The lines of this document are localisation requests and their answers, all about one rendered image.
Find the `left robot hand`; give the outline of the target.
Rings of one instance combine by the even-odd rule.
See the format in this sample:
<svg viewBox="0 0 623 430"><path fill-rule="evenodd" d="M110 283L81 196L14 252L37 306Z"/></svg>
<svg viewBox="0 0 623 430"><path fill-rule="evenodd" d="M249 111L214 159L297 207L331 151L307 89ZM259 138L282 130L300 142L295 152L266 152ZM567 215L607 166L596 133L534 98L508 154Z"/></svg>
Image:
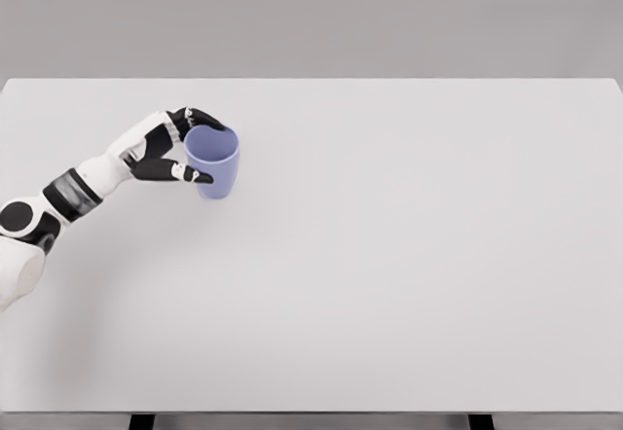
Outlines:
<svg viewBox="0 0 623 430"><path fill-rule="evenodd" d="M157 111L132 126L106 150L119 165L119 181L212 184L213 177L209 173L165 156L200 125L216 131L225 130L225 126L211 115L190 107Z"/></svg>

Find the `lavender plastic cup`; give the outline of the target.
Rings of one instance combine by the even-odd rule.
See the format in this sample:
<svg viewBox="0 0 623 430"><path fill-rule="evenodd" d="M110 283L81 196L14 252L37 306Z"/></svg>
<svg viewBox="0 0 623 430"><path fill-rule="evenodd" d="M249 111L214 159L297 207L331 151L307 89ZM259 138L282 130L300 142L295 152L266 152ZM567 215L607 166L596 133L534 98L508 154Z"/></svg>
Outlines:
<svg viewBox="0 0 623 430"><path fill-rule="evenodd" d="M211 184L198 185L200 195L209 199L227 197L238 174L237 134L228 127L216 130L207 125L197 125L186 135L184 151L191 167L213 178Z"/></svg>

